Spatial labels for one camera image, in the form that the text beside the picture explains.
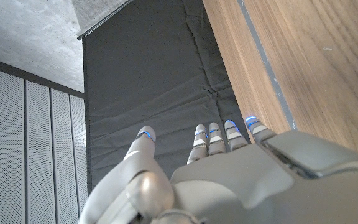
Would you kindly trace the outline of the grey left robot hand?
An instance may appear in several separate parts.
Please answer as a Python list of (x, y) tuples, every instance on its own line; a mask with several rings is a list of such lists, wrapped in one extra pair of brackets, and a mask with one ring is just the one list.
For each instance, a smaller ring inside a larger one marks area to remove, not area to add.
[(171, 177), (144, 126), (90, 193), (80, 223), (358, 223), (358, 153), (299, 131), (246, 119), (198, 125), (187, 163)]

